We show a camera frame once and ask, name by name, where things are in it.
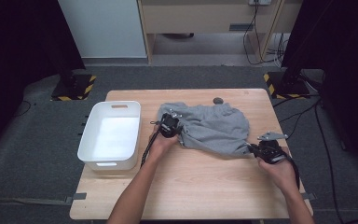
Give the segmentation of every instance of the black strap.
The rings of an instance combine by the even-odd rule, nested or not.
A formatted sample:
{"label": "black strap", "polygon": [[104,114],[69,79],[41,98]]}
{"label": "black strap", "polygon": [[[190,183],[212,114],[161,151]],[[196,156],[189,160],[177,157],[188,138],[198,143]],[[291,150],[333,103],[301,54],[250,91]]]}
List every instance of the black strap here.
{"label": "black strap", "polygon": [[297,188],[300,189],[300,173],[298,172],[298,167],[297,167],[295,161],[292,159],[292,157],[287,155],[287,153],[286,153],[286,159],[288,161],[290,161],[290,164],[292,164],[293,169],[295,170]]}
{"label": "black strap", "polygon": [[146,161],[147,154],[149,153],[149,150],[150,150],[151,146],[153,145],[154,141],[156,140],[156,137],[158,134],[159,134],[159,129],[153,134],[153,136],[151,137],[151,139],[149,141],[149,144],[147,144],[144,155],[142,156],[141,167],[144,165],[144,163]]}

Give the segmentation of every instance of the electrical cable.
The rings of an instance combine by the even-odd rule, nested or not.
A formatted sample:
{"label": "electrical cable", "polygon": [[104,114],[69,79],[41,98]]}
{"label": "electrical cable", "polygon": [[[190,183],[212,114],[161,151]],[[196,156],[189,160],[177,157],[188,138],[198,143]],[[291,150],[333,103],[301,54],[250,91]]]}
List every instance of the electrical cable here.
{"label": "electrical cable", "polygon": [[279,44],[278,44],[278,49],[275,50],[275,56],[274,56],[274,63],[279,68],[282,67],[281,57],[284,55],[282,41],[283,41],[283,34],[281,34],[281,38],[280,38],[280,41],[279,41]]}
{"label": "electrical cable", "polygon": [[305,74],[305,70],[301,69],[300,72],[300,78],[302,78],[314,91],[319,92],[320,88],[322,87],[322,85],[324,84],[324,76],[325,76],[325,71],[323,73],[323,77],[322,77],[322,83],[317,82],[312,80],[311,78],[309,78],[306,74]]}
{"label": "electrical cable", "polygon": [[149,153],[149,150],[152,147],[154,141],[156,140],[156,137],[158,134],[159,134],[159,127],[158,127],[158,130],[150,138],[149,144],[147,144],[144,155],[142,156],[141,167],[144,165],[144,163],[146,161],[147,154]]}
{"label": "electrical cable", "polygon": [[[276,44],[276,38],[277,38],[277,35],[275,35],[274,36],[274,47],[275,46],[277,46],[277,44]],[[269,50],[269,51],[271,51],[271,52],[268,52],[269,54],[275,54],[277,51],[282,51],[282,52],[284,52],[284,50],[283,50],[283,46],[282,46],[282,38],[283,38],[283,33],[281,33],[281,37],[280,37],[280,42],[278,43],[278,47],[277,47],[277,49],[267,49],[267,50]]]}
{"label": "electrical cable", "polygon": [[[258,10],[258,3],[255,2],[255,14],[254,14],[254,16],[253,16],[253,18],[252,18],[252,20],[251,20],[250,25],[246,28],[245,34],[243,35],[243,39],[242,39],[242,44],[243,44],[243,48],[244,48],[244,50],[245,50],[246,58],[247,58],[247,60],[248,60],[248,63],[251,64],[251,65],[259,65],[259,64],[262,64],[262,63],[272,63],[272,62],[273,62],[273,60],[264,61],[264,60],[263,60],[263,57],[261,57],[261,52],[260,52],[260,51],[261,51],[261,48],[260,48],[260,40],[259,40],[259,38],[258,38],[258,33],[257,33],[256,28],[255,28],[255,17],[257,16],[257,10]],[[256,34],[257,43],[258,43],[258,49],[259,49],[258,52],[259,52],[259,54],[260,54],[261,63],[252,63],[252,62],[251,62],[251,60],[249,59],[248,51],[247,51],[246,46],[245,46],[245,37],[246,37],[246,35],[248,34],[249,28],[250,28],[252,25],[253,25],[254,28],[255,28],[255,34]]]}
{"label": "electrical cable", "polygon": [[289,118],[286,118],[286,119],[283,119],[283,120],[280,120],[280,121],[279,121],[279,122],[281,123],[281,122],[284,122],[284,121],[286,121],[286,120],[288,120],[288,119],[290,119],[290,118],[292,118],[292,117],[294,117],[294,116],[299,115],[299,116],[297,117],[296,122],[295,122],[295,126],[294,126],[294,128],[293,128],[292,132],[291,132],[290,134],[288,134],[287,139],[289,139],[289,138],[293,135],[293,133],[295,132],[295,130],[296,130],[296,126],[297,126],[298,121],[300,120],[301,116],[302,116],[304,113],[306,113],[306,112],[310,111],[312,108],[314,108],[317,104],[319,104],[319,102],[321,102],[321,100],[322,100],[322,99],[318,99],[318,100],[316,101],[316,103],[314,103],[312,106],[310,106],[309,108],[307,108],[307,109],[306,109],[306,110],[304,110],[303,112],[296,113],[296,114],[294,114],[294,115],[290,116]]}
{"label": "electrical cable", "polygon": [[31,103],[29,103],[28,101],[22,101],[22,102],[26,103],[28,105],[28,108],[24,112],[22,112],[22,113],[20,113],[18,115],[14,115],[13,117],[15,117],[15,118],[20,117],[20,116],[26,114],[31,109]]}
{"label": "electrical cable", "polygon": [[322,139],[324,141],[324,149],[326,151],[326,155],[327,155],[327,159],[328,159],[328,165],[329,165],[329,170],[330,170],[330,178],[331,178],[331,187],[332,187],[332,191],[333,191],[333,202],[334,202],[334,206],[336,209],[336,213],[339,219],[339,222],[341,224],[353,224],[353,223],[358,223],[358,219],[349,221],[349,222],[344,222],[344,220],[342,219],[341,214],[339,213],[339,209],[338,209],[338,203],[337,203],[337,194],[336,194],[336,182],[335,182],[335,178],[334,178],[334,172],[333,172],[333,163],[331,162],[331,156],[330,156],[330,150],[327,146],[326,143],[326,139],[324,137],[324,131],[321,125],[321,122],[319,120],[319,116],[318,116],[318,106],[315,105],[314,107],[314,112],[315,112],[315,117],[316,117],[316,121],[318,123],[318,127],[319,127],[319,131],[321,132],[322,135]]}
{"label": "electrical cable", "polygon": [[286,103],[288,101],[291,101],[291,100],[294,100],[294,99],[297,99],[297,98],[301,98],[301,97],[307,97],[307,96],[309,96],[309,97],[311,97],[311,96],[319,96],[319,94],[300,94],[298,96],[293,96],[291,98],[284,99],[283,101],[277,103],[276,105],[273,105],[272,107],[276,107],[276,106],[284,104],[284,103]]}
{"label": "electrical cable", "polygon": [[282,61],[283,61],[282,58],[283,58],[285,50],[286,50],[286,46],[284,44],[287,43],[288,41],[289,41],[289,39],[283,41],[282,44],[281,44],[281,50],[280,50],[281,54],[278,57],[278,60],[279,60],[280,63],[282,63]]}

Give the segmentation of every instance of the yellow black hazard tape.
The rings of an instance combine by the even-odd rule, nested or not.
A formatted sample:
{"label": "yellow black hazard tape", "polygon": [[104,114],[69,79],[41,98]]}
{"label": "yellow black hazard tape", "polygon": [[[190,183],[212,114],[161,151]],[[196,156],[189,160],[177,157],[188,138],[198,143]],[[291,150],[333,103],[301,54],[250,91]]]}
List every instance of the yellow black hazard tape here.
{"label": "yellow black hazard tape", "polygon": [[89,96],[92,86],[94,85],[96,76],[89,76],[87,85],[85,86],[84,92],[78,95],[60,95],[51,96],[51,101],[72,101],[72,100],[86,100]]}
{"label": "yellow black hazard tape", "polygon": [[269,74],[264,74],[264,80],[267,83],[269,94],[272,99],[306,99],[307,97],[300,94],[277,94],[276,88],[273,86],[271,79],[269,78]]}

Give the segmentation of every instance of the black cable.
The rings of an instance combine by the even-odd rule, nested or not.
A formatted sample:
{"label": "black cable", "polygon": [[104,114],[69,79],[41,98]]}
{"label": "black cable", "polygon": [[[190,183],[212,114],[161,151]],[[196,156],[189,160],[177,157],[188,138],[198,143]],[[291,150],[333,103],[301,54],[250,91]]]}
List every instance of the black cable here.
{"label": "black cable", "polygon": [[334,206],[335,206],[335,209],[336,209],[336,213],[337,213],[339,222],[341,224],[358,223],[358,219],[355,219],[355,220],[352,220],[352,221],[349,221],[349,222],[344,222],[344,220],[342,219],[341,214],[339,213],[338,204],[337,204],[336,183],[335,183],[334,172],[333,172],[333,164],[331,162],[330,150],[329,150],[329,148],[327,146],[326,139],[324,137],[324,131],[323,131],[321,122],[319,120],[318,110],[317,110],[318,108],[317,107],[318,107],[317,105],[315,105],[315,107],[314,107],[315,117],[316,117],[316,121],[318,123],[319,131],[321,132],[322,139],[324,141],[324,149],[326,151],[326,155],[327,155],[327,159],[328,159],[328,165],[329,165],[329,169],[330,169],[331,187],[332,187],[332,191],[333,191],[333,202],[334,202]]}
{"label": "black cable", "polygon": [[283,45],[282,45],[282,42],[283,42],[283,34],[281,34],[281,37],[279,39],[279,43],[278,43],[278,49],[275,51],[275,55],[276,55],[276,58],[277,60],[280,62],[280,66],[282,66],[282,60],[281,60],[281,57],[283,56],[284,54],[284,49],[283,49]]}
{"label": "black cable", "polygon": [[24,112],[22,112],[22,113],[20,113],[18,115],[14,115],[15,118],[26,114],[31,109],[31,103],[29,103],[28,101],[22,101],[22,102],[26,103],[28,105],[28,108]]}
{"label": "black cable", "polygon": [[[261,57],[261,52],[260,52],[260,51],[261,51],[261,50],[260,50],[260,40],[259,40],[259,38],[258,38],[258,33],[257,33],[256,28],[255,28],[255,17],[257,16],[257,10],[258,10],[258,3],[255,2],[255,14],[254,14],[254,16],[253,16],[253,18],[252,18],[252,20],[251,20],[251,23],[250,23],[249,26],[246,28],[245,34],[243,35],[243,39],[242,39],[242,44],[243,44],[243,48],[244,48],[244,50],[245,50],[246,58],[247,58],[247,60],[248,60],[248,63],[249,63],[249,64],[252,64],[252,65],[259,65],[259,64],[262,64],[262,63],[272,63],[272,62],[273,62],[273,60],[264,61],[264,60],[263,60],[263,57]],[[255,28],[255,34],[256,34],[257,43],[258,43],[258,52],[259,52],[259,54],[260,54],[261,63],[252,63],[252,62],[251,62],[251,60],[249,59],[248,50],[246,49],[246,46],[245,46],[245,37],[246,37],[246,35],[248,34],[249,28],[250,28],[252,25],[253,25],[254,28]]]}
{"label": "black cable", "polygon": [[310,85],[310,87],[313,88],[315,91],[319,91],[321,89],[322,85],[324,84],[324,76],[325,76],[325,71],[322,74],[322,82],[318,82],[318,81],[314,81],[311,78],[309,78],[305,74],[304,69],[301,69],[301,72],[300,72],[300,78],[302,80],[304,80],[305,82],[307,82],[307,84]]}
{"label": "black cable", "polygon": [[288,102],[288,101],[291,101],[291,100],[294,100],[294,99],[297,99],[297,98],[307,97],[307,96],[309,96],[309,97],[311,97],[311,96],[319,96],[319,94],[300,94],[300,95],[298,95],[298,96],[293,96],[293,97],[291,97],[291,98],[284,99],[283,101],[277,103],[276,105],[273,105],[272,107],[281,105],[281,104],[283,104],[283,103],[286,103],[286,102]]}
{"label": "black cable", "polygon": [[280,51],[279,51],[279,55],[278,55],[278,61],[282,64],[282,61],[283,61],[283,56],[284,56],[284,53],[285,53],[285,49],[286,49],[286,47],[284,46],[284,43],[287,43],[289,40],[287,39],[287,40],[285,40],[285,41],[283,41],[281,44],[280,44]]}
{"label": "black cable", "polygon": [[147,154],[149,153],[149,150],[150,150],[151,146],[153,145],[154,141],[156,140],[156,137],[158,134],[159,134],[159,128],[150,138],[149,144],[147,144],[144,155],[142,156],[141,167],[144,165],[144,163],[146,161]]}
{"label": "black cable", "polygon": [[337,213],[339,222],[343,224],[344,220],[342,219],[341,214],[339,213],[338,204],[337,204],[336,183],[335,183],[335,180],[334,180],[333,164],[331,162],[330,151],[328,149],[328,146],[327,146],[327,143],[326,143],[326,140],[325,140],[325,137],[324,137],[324,130],[322,129],[321,122],[319,121],[318,106],[317,105],[314,108],[314,112],[315,112],[316,121],[318,123],[319,131],[321,132],[322,139],[324,140],[324,149],[326,151],[326,155],[327,155],[327,159],[328,159],[328,165],[329,165],[329,168],[330,168],[330,178],[331,178],[331,187],[332,187],[332,191],[333,191],[334,206],[335,206],[335,209],[336,209],[336,213]]}
{"label": "black cable", "polygon": [[282,39],[283,39],[283,34],[281,34],[280,42],[278,43],[277,49],[267,49],[267,50],[272,51],[272,52],[268,52],[269,54],[275,54],[276,52],[283,52],[284,53],[284,48],[283,48],[283,45],[282,45]]}
{"label": "black cable", "polygon": [[286,154],[286,159],[292,164],[293,170],[295,171],[297,188],[300,189],[300,172],[293,158]]}
{"label": "black cable", "polygon": [[288,118],[282,119],[282,120],[279,121],[279,122],[281,123],[281,122],[284,122],[284,121],[286,121],[286,120],[288,120],[288,119],[290,119],[290,118],[292,118],[292,117],[294,117],[294,116],[299,115],[298,118],[297,118],[297,120],[296,120],[295,127],[293,128],[292,132],[288,135],[287,139],[289,139],[289,138],[293,135],[293,133],[295,132],[296,126],[297,126],[298,121],[300,120],[301,116],[302,116],[304,113],[310,111],[312,108],[314,108],[317,104],[319,104],[319,102],[320,102],[321,100],[322,100],[322,99],[318,99],[318,101],[316,101],[316,103],[314,103],[312,106],[310,106],[310,107],[307,108],[306,110],[304,110],[304,111],[302,111],[302,112],[299,112],[299,113],[295,113],[294,115],[291,115],[291,116],[289,116]]}

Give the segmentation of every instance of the human arm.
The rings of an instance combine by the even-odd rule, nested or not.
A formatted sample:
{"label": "human arm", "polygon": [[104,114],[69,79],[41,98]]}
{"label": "human arm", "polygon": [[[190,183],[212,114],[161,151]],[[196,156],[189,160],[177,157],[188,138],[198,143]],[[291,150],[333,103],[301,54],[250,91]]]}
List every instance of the human arm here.
{"label": "human arm", "polygon": [[292,164],[288,160],[276,164],[268,164],[260,158],[257,158],[257,160],[259,166],[269,174],[275,185],[281,190],[286,200],[291,223],[313,224],[314,220],[310,210],[297,188],[296,175]]}
{"label": "human arm", "polygon": [[[153,133],[157,130],[158,125],[155,126]],[[138,224],[140,222],[158,164],[176,142],[177,136],[165,138],[160,133],[157,135],[147,160],[118,198],[107,223]]]}

